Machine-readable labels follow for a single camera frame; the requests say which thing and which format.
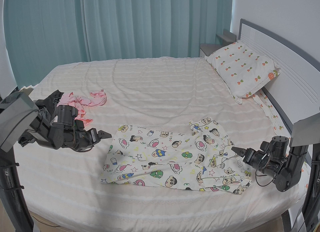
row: wall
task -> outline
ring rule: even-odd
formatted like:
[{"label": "wall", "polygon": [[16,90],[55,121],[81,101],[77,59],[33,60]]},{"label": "wall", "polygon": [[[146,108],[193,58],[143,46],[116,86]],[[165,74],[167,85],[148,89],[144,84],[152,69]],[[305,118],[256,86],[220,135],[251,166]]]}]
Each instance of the wall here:
[{"label": "wall", "polygon": [[17,86],[14,74],[12,73],[5,40],[5,31],[3,26],[3,3],[0,0],[0,96],[5,98]]},{"label": "wall", "polygon": [[293,42],[320,61],[320,0],[233,0],[231,31],[244,18]]}]

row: pink star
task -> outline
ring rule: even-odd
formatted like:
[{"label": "pink star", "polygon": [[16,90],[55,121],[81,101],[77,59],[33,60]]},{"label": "pink star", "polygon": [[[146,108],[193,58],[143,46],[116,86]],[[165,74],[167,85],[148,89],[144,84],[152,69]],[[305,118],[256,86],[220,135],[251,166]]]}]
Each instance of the pink star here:
[{"label": "pink star", "polygon": [[213,176],[214,174],[215,174],[215,172],[214,172],[213,170],[210,170],[210,171],[209,171],[209,175],[210,175],[210,176]]}]

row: pillow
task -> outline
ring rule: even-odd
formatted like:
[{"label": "pillow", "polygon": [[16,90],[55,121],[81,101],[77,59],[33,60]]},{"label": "pillow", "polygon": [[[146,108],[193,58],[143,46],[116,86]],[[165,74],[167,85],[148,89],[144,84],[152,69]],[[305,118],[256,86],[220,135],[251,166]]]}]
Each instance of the pillow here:
[{"label": "pillow", "polygon": [[271,58],[250,49],[240,40],[205,59],[218,72],[239,104],[242,104],[242,98],[250,97],[280,73]]}]

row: pink cloth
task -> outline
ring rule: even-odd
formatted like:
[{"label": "pink cloth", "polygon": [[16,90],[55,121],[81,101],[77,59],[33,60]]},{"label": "pink cloth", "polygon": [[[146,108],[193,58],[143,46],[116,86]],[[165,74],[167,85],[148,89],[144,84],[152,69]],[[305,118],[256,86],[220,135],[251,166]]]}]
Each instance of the pink cloth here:
[{"label": "pink cloth", "polygon": [[107,101],[106,93],[102,90],[95,90],[90,92],[90,95],[93,99],[89,99],[84,96],[75,96],[73,92],[71,93],[64,93],[60,99],[59,105],[69,105],[74,106],[78,109],[78,116],[75,118],[76,120],[83,121],[84,126],[90,124],[93,119],[84,118],[86,114],[83,106],[102,106]]}]

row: pajama shirt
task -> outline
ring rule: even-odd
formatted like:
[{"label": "pajama shirt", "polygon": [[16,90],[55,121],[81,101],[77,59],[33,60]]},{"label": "pajama shirt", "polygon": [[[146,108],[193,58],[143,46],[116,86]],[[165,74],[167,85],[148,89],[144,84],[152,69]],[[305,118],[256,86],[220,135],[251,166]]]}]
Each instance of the pajama shirt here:
[{"label": "pajama shirt", "polygon": [[252,174],[223,127],[210,117],[189,125],[190,135],[121,126],[99,181],[242,194]]}]

